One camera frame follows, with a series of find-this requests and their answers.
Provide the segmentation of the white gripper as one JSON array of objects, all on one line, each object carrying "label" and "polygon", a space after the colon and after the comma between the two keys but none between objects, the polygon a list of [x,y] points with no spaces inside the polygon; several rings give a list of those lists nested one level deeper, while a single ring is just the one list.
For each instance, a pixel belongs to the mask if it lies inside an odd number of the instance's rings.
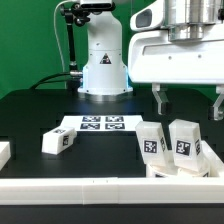
[{"label": "white gripper", "polygon": [[209,118],[224,119],[224,28],[206,28],[201,40],[174,42],[168,40],[167,30],[135,34],[129,44],[128,70],[134,83],[153,83],[160,115],[170,110],[162,84],[220,84]]}]

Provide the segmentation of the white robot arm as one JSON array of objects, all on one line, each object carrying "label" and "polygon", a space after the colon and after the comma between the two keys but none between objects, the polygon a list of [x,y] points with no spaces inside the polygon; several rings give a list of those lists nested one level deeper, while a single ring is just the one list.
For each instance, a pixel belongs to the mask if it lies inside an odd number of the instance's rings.
[{"label": "white robot arm", "polygon": [[113,0],[81,0],[90,20],[81,91],[109,97],[129,91],[129,82],[150,83],[163,113],[168,99],[162,85],[214,85],[219,97],[209,117],[223,119],[223,0],[155,0],[138,11],[130,19],[135,34],[127,64],[121,56],[122,26],[112,15],[115,5]]}]

